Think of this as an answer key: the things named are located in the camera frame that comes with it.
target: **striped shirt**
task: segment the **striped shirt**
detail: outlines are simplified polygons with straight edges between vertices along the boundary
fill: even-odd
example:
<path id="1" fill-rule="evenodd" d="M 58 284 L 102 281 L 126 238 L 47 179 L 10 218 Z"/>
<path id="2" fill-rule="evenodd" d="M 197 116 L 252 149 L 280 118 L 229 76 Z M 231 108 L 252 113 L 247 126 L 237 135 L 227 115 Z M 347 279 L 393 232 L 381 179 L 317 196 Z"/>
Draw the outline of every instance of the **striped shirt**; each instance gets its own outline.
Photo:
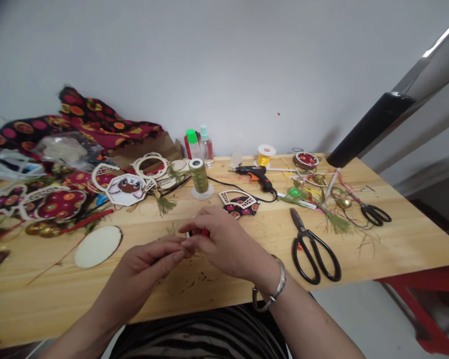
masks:
<path id="1" fill-rule="evenodd" d="M 127 326 L 110 359 L 288 358 L 270 313 L 250 304 Z"/>

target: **scissors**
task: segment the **scissors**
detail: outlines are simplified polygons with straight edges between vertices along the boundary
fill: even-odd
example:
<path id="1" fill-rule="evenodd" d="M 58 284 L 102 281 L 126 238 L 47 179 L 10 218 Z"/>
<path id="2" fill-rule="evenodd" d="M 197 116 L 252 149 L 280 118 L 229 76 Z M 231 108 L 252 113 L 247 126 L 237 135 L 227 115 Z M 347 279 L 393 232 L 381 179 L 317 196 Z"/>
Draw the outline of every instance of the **scissors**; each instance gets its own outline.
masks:
<path id="1" fill-rule="evenodd" d="M 308 237 L 309 241 L 311 242 L 311 247 L 313 247 L 314 255 L 316 256 L 316 260 L 318 261 L 319 267 L 323 271 L 324 275 L 333 282 L 339 282 L 341 280 L 341 266 L 339 265 L 339 261 L 336 258 L 336 255 L 334 252 L 329 248 L 329 246 L 324 243 L 316 234 L 311 232 L 310 230 L 304 228 L 304 223 L 301 220 L 301 217 L 299 216 L 298 212 L 291 208 L 291 217 L 293 218 L 294 225 L 298 229 L 298 236 L 293 241 L 292 251 L 291 254 L 293 256 L 293 262 L 294 266 L 298 270 L 299 274 L 308 281 L 311 284 L 319 284 L 321 282 L 321 273 L 319 273 L 318 266 L 316 265 L 316 262 L 314 261 L 313 257 L 311 256 L 311 253 L 309 252 L 309 249 L 306 247 L 303 241 L 303 237 Z M 329 273 L 329 271 L 324 266 L 324 262 L 321 258 L 321 254 L 319 253 L 318 245 L 316 242 L 319 242 L 324 249 L 326 249 L 326 252 L 331 256 L 331 259 L 333 260 L 334 270 L 335 274 L 334 276 Z M 299 264 L 298 260 L 298 244 L 301 244 L 301 247 L 303 248 L 304 253 L 306 253 L 306 257 L 308 257 L 309 262 L 311 263 L 314 271 L 314 279 L 309 278 L 306 273 L 304 273 L 303 269 L 301 268 L 301 265 Z"/>
<path id="2" fill-rule="evenodd" d="M 349 194 L 361 205 L 361 212 L 363 216 L 373 225 L 381 227 L 384 222 L 389 223 L 392 221 L 392 218 L 379 207 L 373 206 L 372 204 L 365 204 L 352 193 Z"/>

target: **plastic bag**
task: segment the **plastic bag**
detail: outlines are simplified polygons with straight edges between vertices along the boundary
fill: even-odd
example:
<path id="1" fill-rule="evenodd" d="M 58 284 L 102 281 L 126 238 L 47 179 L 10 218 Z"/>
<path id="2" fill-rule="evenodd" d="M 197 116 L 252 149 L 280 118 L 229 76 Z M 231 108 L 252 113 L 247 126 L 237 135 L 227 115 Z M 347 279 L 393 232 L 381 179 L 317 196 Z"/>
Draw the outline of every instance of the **plastic bag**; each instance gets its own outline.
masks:
<path id="1" fill-rule="evenodd" d="M 42 161 L 60 163 L 90 173 L 103 147 L 78 131 L 56 133 L 40 140 L 35 149 Z"/>

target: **silver bangle bracelet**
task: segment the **silver bangle bracelet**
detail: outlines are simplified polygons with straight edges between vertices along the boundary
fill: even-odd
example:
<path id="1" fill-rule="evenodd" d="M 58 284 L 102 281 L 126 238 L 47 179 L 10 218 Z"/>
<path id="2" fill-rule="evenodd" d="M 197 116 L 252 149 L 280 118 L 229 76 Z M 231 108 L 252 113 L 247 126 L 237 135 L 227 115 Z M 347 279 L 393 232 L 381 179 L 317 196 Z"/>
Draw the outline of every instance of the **silver bangle bracelet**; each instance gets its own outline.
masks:
<path id="1" fill-rule="evenodd" d="M 281 273 L 279 275 L 279 284 L 278 284 L 278 288 L 273 293 L 273 295 L 269 296 L 269 301 L 267 303 L 265 303 L 264 306 L 261 308 L 258 307 L 258 299 L 257 299 L 258 289 L 256 288 L 256 286 L 254 286 L 254 288 L 253 288 L 253 307 L 259 313 L 266 312 L 269 309 L 269 307 L 271 306 L 271 304 L 276 302 L 276 300 L 278 299 L 278 296 L 283 291 L 284 285 L 286 284 L 286 269 L 284 268 L 284 264 L 281 261 L 281 259 L 279 259 L 275 255 L 272 255 L 272 256 L 274 257 L 274 259 L 276 259 L 278 261 L 279 268 L 281 270 Z"/>

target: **black pole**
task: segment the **black pole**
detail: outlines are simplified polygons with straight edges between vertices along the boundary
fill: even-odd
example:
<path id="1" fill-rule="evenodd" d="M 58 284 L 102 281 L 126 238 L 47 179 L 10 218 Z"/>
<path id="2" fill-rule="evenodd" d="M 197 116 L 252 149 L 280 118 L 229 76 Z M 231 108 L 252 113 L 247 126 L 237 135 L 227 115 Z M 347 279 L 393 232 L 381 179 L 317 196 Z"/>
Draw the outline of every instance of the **black pole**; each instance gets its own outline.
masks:
<path id="1" fill-rule="evenodd" d="M 364 115 L 327 158 L 334 167 L 344 167 L 387 130 L 415 100 L 397 92 L 386 92 Z"/>

